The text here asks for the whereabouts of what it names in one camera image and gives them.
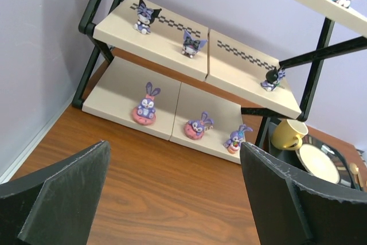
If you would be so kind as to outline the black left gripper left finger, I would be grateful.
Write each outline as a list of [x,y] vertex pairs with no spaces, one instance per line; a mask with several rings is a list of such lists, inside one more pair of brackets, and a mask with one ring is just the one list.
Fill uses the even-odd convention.
[[110,159],[100,141],[1,184],[1,244],[87,244]]

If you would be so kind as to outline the purple bunny holding cake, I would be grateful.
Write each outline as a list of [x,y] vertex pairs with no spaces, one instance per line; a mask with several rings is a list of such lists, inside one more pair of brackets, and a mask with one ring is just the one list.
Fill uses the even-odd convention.
[[238,130],[231,132],[229,139],[223,144],[229,153],[235,154],[240,150],[241,143],[245,140],[245,133],[247,131],[253,132],[253,129],[246,124],[242,124]]

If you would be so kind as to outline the purple bunny with pink bow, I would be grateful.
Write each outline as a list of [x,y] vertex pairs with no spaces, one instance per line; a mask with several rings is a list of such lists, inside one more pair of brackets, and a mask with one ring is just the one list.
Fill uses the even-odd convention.
[[152,125],[156,121],[155,97],[160,94],[160,88],[153,88],[153,84],[148,81],[146,84],[146,96],[132,110],[133,120],[143,126]]

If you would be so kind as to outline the black imp purple toy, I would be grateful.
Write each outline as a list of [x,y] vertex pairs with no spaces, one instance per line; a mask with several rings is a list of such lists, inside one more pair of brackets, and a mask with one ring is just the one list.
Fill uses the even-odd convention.
[[183,34],[183,45],[182,54],[187,55],[191,59],[206,45],[208,40],[195,40],[192,38],[191,34],[184,29]]

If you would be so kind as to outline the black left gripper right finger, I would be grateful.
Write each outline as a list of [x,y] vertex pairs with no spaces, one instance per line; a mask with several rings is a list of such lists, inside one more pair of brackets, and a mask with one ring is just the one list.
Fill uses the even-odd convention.
[[240,162],[261,244],[366,244],[366,193],[332,184],[250,142]]

